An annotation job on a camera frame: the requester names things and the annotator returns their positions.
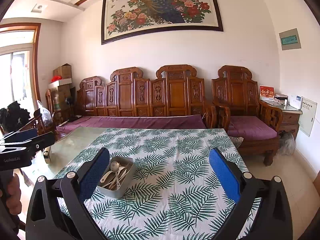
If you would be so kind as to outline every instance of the white wall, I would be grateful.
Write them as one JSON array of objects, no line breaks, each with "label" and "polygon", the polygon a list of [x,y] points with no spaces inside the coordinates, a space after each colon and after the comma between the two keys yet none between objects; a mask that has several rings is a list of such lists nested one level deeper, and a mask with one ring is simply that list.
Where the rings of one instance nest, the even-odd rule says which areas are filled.
[{"label": "white wall", "polygon": [[[310,137],[299,131],[296,148],[312,179],[320,170],[320,26],[304,0],[265,0],[275,29],[280,58],[280,91],[318,103]],[[297,28],[301,49],[281,50],[279,33]]]},{"label": "white wall", "polygon": [[189,64],[204,77],[211,98],[211,78],[223,65],[246,66],[253,79],[279,90],[279,58],[274,29],[263,0],[218,0],[224,32],[167,31],[101,45],[102,0],[63,24],[61,64],[72,65],[73,84],[98,75],[109,82],[119,68],[140,67],[156,78],[163,65]]},{"label": "white wall", "polygon": [[62,22],[38,18],[9,18],[7,23],[41,23],[38,44],[38,82],[41,102],[46,106],[45,93],[52,78],[52,71],[60,65]]}]

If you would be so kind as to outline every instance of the human hand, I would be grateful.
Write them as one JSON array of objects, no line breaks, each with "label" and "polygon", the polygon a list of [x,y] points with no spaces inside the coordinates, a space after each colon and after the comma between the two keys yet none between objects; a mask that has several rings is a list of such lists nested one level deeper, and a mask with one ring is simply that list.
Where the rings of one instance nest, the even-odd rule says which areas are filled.
[{"label": "human hand", "polygon": [[20,182],[17,174],[13,174],[12,179],[8,184],[8,193],[10,197],[7,199],[6,204],[9,208],[9,212],[12,215],[18,215],[21,213],[22,204],[20,202],[21,190],[20,190]]}]

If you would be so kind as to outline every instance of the leaf-patterned tablecloth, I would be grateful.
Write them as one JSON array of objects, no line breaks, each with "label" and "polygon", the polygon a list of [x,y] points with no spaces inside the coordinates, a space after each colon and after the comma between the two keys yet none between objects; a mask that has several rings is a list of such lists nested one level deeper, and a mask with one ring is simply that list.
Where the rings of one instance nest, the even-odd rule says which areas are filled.
[{"label": "leaf-patterned tablecloth", "polygon": [[[133,157],[134,179],[121,199],[97,189],[85,206],[109,239],[211,239],[234,202],[224,193],[209,165],[209,150],[217,147],[227,160],[247,171],[223,129],[152,130],[108,128],[64,167],[56,178],[77,171],[101,147],[113,156]],[[61,209],[68,214],[63,202]],[[239,237],[253,223],[256,199]]]}]

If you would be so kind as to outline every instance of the tile floor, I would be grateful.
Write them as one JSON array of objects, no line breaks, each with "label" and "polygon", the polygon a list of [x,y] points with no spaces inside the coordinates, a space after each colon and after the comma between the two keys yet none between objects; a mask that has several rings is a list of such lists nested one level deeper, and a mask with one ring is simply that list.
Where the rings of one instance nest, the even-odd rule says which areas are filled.
[{"label": "tile floor", "polygon": [[297,240],[320,206],[320,197],[312,180],[291,155],[277,155],[269,167],[264,166],[263,156],[246,156],[243,159],[256,178],[271,179],[275,175],[282,178],[291,209],[293,240]]}]

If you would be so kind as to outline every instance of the purple seat cushion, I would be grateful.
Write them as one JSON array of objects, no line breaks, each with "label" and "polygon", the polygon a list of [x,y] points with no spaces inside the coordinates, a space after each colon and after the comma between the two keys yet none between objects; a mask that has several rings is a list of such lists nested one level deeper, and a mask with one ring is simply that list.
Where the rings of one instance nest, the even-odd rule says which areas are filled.
[{"label": "purple seat cushion", "polygon": [[243,137],[247,141],[267,140],[277,137],[277,132],[256,116],[231,116],[228,135]]},{"label": "purple seat cushion", "polygon": [[205,129],[199,114],[179,117],[99,117],[83,116],[74,122],[57,126],[68,134],[77,127],[136,128],[136,129]]}]

